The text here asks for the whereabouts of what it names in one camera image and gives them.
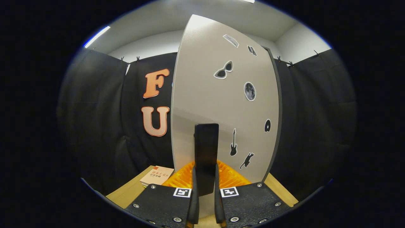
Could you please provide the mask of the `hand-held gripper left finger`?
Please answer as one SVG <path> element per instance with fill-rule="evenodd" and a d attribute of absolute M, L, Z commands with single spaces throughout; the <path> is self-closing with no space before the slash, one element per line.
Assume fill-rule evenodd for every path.
<path fill-rule="evenodd" d="M 188 163 L 162 185 L 149 184 L 125 211 L 155 228 L 193 228 L 199 219 L 194 165 Z"/>

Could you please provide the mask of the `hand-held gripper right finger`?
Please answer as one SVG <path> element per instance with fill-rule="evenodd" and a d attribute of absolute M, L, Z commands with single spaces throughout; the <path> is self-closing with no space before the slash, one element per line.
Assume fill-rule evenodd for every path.
<path fill-rule="evenodd" d="M 215 170 L 215 217 L 222 228 L 263 228 L 292 208 L 292 196 L 279 183 L 251 183 L 224 162 Z"/>

